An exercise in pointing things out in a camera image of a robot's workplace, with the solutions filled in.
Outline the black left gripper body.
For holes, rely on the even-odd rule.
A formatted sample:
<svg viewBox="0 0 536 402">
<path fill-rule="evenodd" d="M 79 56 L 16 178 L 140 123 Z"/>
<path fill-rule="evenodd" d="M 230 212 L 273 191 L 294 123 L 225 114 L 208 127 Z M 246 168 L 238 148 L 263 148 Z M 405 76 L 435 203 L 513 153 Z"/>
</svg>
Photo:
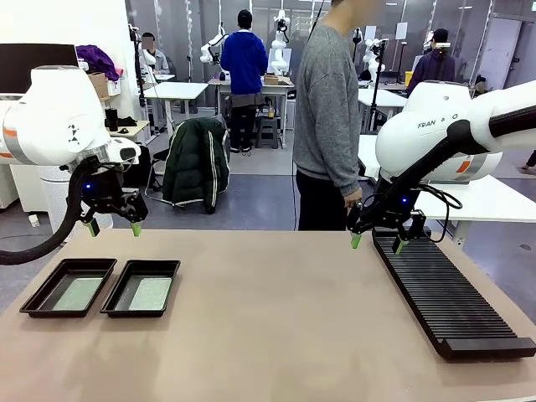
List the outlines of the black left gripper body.
<svg viewBox="0 0 536 402">
<path fill-rule="evenodd" d="M 121 175 L 117 167 L 100 167 L 82 183 L 82 202 L 93 212 L 121 212 L 124 207 Z"/>
</svg>

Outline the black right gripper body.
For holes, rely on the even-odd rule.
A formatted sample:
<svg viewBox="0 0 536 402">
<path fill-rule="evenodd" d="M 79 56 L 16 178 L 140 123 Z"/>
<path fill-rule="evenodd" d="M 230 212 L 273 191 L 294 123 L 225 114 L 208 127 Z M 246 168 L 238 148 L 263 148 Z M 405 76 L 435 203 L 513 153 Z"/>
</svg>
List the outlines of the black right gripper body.
<svg viewBox="0 0 536 402">
<path fill-rule="evenodd" d="M 398 229 L 410 219 L 420 190 L 410 188 L 386 197 L 392 187 L 389 181 L 378 181 L 372 203 L 367 207 L 367 220 L 375 227 Z"/>
</svg>

